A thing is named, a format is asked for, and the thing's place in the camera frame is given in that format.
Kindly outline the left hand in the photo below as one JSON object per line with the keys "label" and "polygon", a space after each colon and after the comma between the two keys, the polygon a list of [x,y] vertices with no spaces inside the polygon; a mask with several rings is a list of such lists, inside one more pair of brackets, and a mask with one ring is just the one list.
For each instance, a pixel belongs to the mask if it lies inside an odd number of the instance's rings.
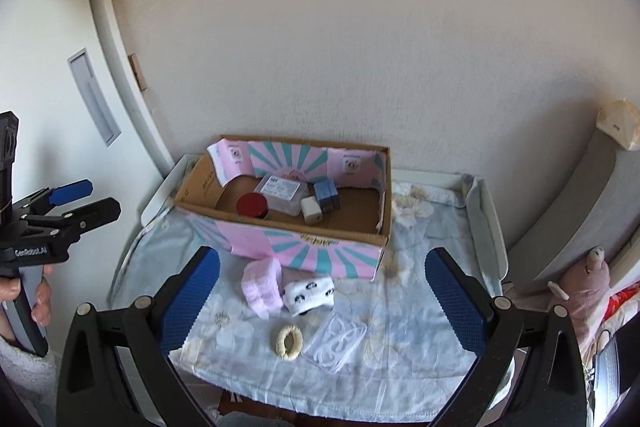
{"label": "left hand", "polygon": [[[51,275],[53,272],[53,265],[45,265],[43,267],[43,276],[41,282],[37,286],[35,292],[36,303],[32,308],[32,321],[38,326],[47,327],[51,321],[51,286],[47,280],[47,275]],[[7,279],[1,277],[0,279],[0,299],[1,301],[14,300],[21,289],[21,281],[19,279]],[[17,341],[10,325],[6,314],[1,311],[1,337],[11,345],[16,345]]]}

